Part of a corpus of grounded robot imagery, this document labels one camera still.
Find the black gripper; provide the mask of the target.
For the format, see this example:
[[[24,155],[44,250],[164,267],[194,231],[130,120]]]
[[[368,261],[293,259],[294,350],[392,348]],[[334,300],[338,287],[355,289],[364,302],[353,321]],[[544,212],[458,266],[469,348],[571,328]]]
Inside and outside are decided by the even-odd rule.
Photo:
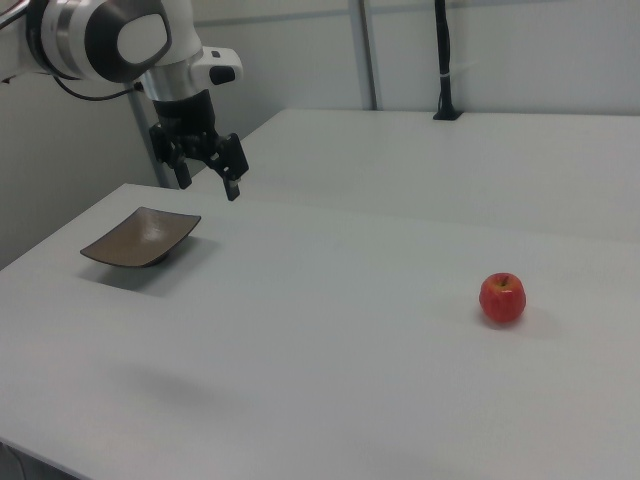
[[[182,100],[154,100],[153,107],[158,116],[149,129],[154,155],[173,170],[179,187],[187,189],[192,184],[186,158],[199,160],[220,176],[227,199],[236,200],[249,165],[239,136],[216,132],[209,91]]]

